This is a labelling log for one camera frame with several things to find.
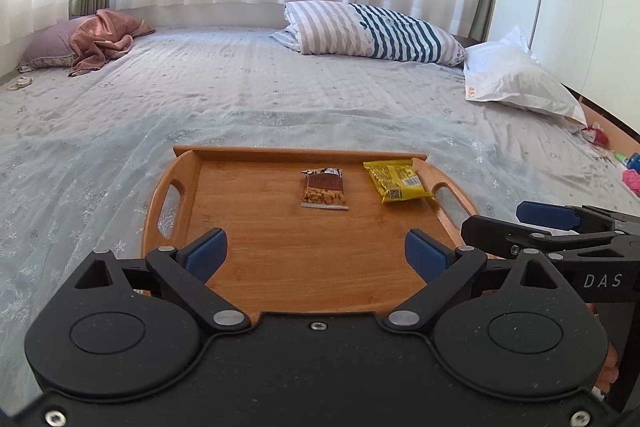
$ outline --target screw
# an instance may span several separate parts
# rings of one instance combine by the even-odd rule
[[[62,427],[66,423],[65,415],[56,410],[47,411],[44,415],[44,420],[51,427]]]
[[[237,310],[222,310],[213,315],[213,321],[219,326],[237,326],[244,321],[244,314]]]
[[[396,310],[387,317],[394,326],[413,326],[420,321],[420,315],[409,310]]]
[[[309,328],[314,331],[324,331],[328,327],[329,326],[327,326],[324,322],[312,322],[311,324],[309,324]]]
[[[571,416],[569,425],[571,427],[586,427],[591,421],[591,415],[586,411],[578,411]]]

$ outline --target pink blanket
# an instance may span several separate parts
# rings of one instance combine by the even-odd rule
[[[99,70],[107,60],[129,53],[133,37],[156,31],[142,19],[114,10],[98,10],[69,37],[69,47],[78,56],[69,76]]]

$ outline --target bed sheet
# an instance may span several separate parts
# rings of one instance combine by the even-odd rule
[[[140,253],[175,143],[425,152],[498,219],[523,199],[640,213],[581,137],[465,101],[461,71],[303,56],[268,33],[160,30],[95,73],[42,70],[0,92],[0,407],[36,393],[24,332],[79,261],[95,246]]]

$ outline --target barcode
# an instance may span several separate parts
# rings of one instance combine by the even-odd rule
[[[420,185],[420,178],[418,178],[418,176],[411,176],[410,178],[402,180],[402,183],[409,187],[415,187],[417,185]]]

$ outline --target triangular cutout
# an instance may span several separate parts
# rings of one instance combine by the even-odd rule
[[[539,261],[529,261],[527,267],[524,270],[524,276],[520,281],[522,286],[530,286],[532,288],[546,288],[548,290],[555,290],[558,285],[551,279],[551,276],[546,272],[542,264]]]
[[[109,277],[106,263],[104,261],[94,261],[86,272],[82,274],[76,283],[76,288],[86,290],[88,288],[99,288],[110,285],[111,277]]]

